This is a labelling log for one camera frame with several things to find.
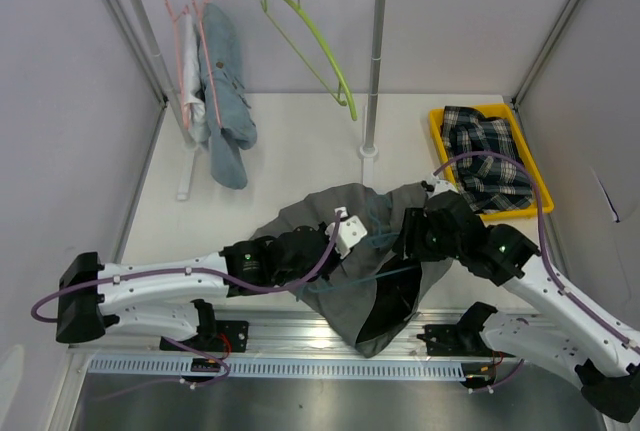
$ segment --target white wall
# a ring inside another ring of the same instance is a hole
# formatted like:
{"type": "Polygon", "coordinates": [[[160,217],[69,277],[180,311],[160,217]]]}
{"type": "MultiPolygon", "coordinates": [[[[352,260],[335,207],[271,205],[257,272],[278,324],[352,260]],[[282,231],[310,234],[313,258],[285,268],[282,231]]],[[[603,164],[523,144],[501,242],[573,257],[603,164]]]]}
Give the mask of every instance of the white wall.
{"type": "MultiPolygon", "coordinates": [[[[181,9],[189,0],[171,0],[181,9]]],[[[310,72],[255,0],[213,0],[236,23],[245,81],[256,92],[318,91],[310,72]]],[[[388,0],[382,92],[513,94],[565,0],[388,0]]],[[[162,0],[144,0],[174,70],[171,26],[162,0]]],[[[303,0],[335,50],[351,87],[368,82],[373,0],[303,0]]],[[[293,13],[279,13],[300,36],[293,13]]],[[[308,39],[314,62],[323,63],[308,39]]]]}
{"type": "Polygon", "coordinates": [[[26,349],[3,429],[32,431],[64,346],[29,309],[76,254],[113,252],[158,105],[101,0],[0,0],[0,14],[0,361],[26,349]]]}
{"type": "Polygon", "coordinates": [[[586,0],[523,104],[571,278],[640,327],[640,5],[586,0]],[[621,222],[611,212],[604,184],[621,222]]]}

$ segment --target yellow tray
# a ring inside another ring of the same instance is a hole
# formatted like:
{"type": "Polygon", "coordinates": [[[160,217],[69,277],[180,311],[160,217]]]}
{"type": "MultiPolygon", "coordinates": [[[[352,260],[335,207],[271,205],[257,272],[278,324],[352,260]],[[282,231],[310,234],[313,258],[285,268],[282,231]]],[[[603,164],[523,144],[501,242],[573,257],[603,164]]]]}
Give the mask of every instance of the yellow tray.
{"type": "MultiPolygon", "coordinates": [[[[536,166],[536,163],[531,156],[531,152],[529,151],[527,143],[524,140],[524,136],[520,131],[520,127],[516,122],[516,118],[511,112],[511,108],[502,103],[484,104],[480,106],[473,106],[473,108],[477,109],[488,118],[503,118],[509,121],[509,124],[511,125],[511,132],[513,133],[513,139],[516,142],[516,147],[518,148],[520,159],[522,159],[525,168],[527,168],[527,171],[531,173],[531,175],[536,180],[536,183],[538,183],[538,186],[540,187],[540,193],[542,195],[542,211],[545,214],[549,214],[551,211],[553,211],[553,200],[551,199],[551,195],[549,194],[547,185],[544,184],[542,176],[540,176],[538,167],[536,166]]],[[[433,109],[429,113],[429,127],[431,128],[431,136],[433,137],[433,142],[435,143],[436,149],[438,150],[438,156],[440,157],[441,163],[445,163],[449,160],[447,151],[444,148],[444,143],[442,142],[442,136],[440,135],[440,133],[442,132],[443,119],[444,109],[442,108],[433,109]]],[[[451,167],[445,169],[444,174],[449,181],[457,186],[456,180],[453,177],[453,171],[451,170],[451,167]]],[[[484,221],[495,221],[500,219],[533,218],[537,214],[538,211],[536,209],[536,204],[533,203],[528,208],[516,209],[514,211],[499,211],[497,213],[491,214],[481,214],[480,217],[484,221]]]]}

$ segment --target plaid shirt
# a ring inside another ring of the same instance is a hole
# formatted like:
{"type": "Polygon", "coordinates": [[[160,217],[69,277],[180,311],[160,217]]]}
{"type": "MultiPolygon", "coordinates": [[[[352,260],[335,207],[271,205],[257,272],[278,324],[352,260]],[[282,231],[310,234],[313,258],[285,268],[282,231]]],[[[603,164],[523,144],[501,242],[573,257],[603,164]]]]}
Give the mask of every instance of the plaid shirt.
{"type": "MultiPolygon", "coordinates": [[[[494,151],[522,163],[506,119],[485,118],[473,108],[446,106],[442,141],[449,156],[470,151],[494,151]]],[[[491,156],[458,161],[453,174],[458,189],[475,212],[527,208],[533,192],[524,174],[510,163],[491,156]]]]}

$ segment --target blue garment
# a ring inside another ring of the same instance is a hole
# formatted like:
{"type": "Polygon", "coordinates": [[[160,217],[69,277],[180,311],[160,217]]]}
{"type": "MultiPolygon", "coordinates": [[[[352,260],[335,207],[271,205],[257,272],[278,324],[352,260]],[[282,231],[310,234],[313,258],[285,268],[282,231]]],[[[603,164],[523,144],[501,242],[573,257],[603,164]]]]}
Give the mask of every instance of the blue garment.
{"type": "Polygon", "coordinates": [[[198,57],[207,123],[211,130],[209,137],[211,176],[227,188],[242,189],[247,185],[247,173],[242,164],[240,149],[251,148],[256,143],[258,135],[256,125],[249,115],[249,105],[244,98],[244,86],[240,81],[242,76],[240,44],[229,18],[220,8],[211,3],[204,7],[202,25],[222,124],[222,126],[218,125],[204,52],[204,40],[201,40],[198,57]]]}

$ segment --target green clothes hanger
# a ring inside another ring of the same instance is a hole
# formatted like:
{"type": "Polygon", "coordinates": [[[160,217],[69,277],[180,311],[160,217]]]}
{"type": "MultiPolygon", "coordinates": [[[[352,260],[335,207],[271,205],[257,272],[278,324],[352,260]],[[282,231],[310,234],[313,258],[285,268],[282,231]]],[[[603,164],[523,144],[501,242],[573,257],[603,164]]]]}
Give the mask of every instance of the green clothes hanger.
{"type": "Polygon", "coordinates": [[[309,62],[309,60],[298,49],[298,47],[291,40],[291,38],[287,36],[287,34],[284,32],[284,30],[278,24],[278,22],[273,18],[273,16],[269,14],[267,0],[261,0],[260,4],[262,6],[262,10],[267,15],[269,20],[273,23],[273,25],[276,27],[276,29],[280,31],[280,34],[282,35],[282,37],[287,41],[287,43],[289,43],[289,45],[293,48],[296,54],[300,56],[300,59],[302,59],[304,64],[307,65],[307,67],[311,70],[314,76],[318,78],[318,80],[322,83],[322,85],[329,92],[329,94],[333,96],[333,99],[335,99],[340,106],[349,106],[351,119],[356,121],[358,119],[358,114],[356,112],[356,105],[353,102],[353,95],[351,94],[351,90],[349,89],[349,85],[347,84],[347,81],[344,78],[344,75],[342,74],[342,70],[340,69],[340,66],[338,65],[336,59],[334,58],[333,53],[331,52],[331,49],[329,48],[329,45],[327,44],[326,40],[320,33],[320,30],[316,27],[313,21],[311,21],[311,18],[309,18],[307,13],[305,13],[304,10],[300,7],[299,2],[296,3],[293,0],[283,0],[283,1],[287,3],[289,7],[293,9],[298,16],[300,16],[300,18],[302,18],[302,21],[304,21],[304,23],[307,25],[307,27],[311,31],[311,34],[313,34],[314,38],[316,38],[316,41],[320,45],[320,48],[322,48],[322,51],[327,56],[327,59],[329,60],[329,63],[333,68],[333,72],[335,73],[336,78],[338,78],[337,91],[333,91],[333,89],[327,84],[327,82],[322,78],[322,76],[320,76],[320,74],[314,69],[313,65],[309,62]]]}

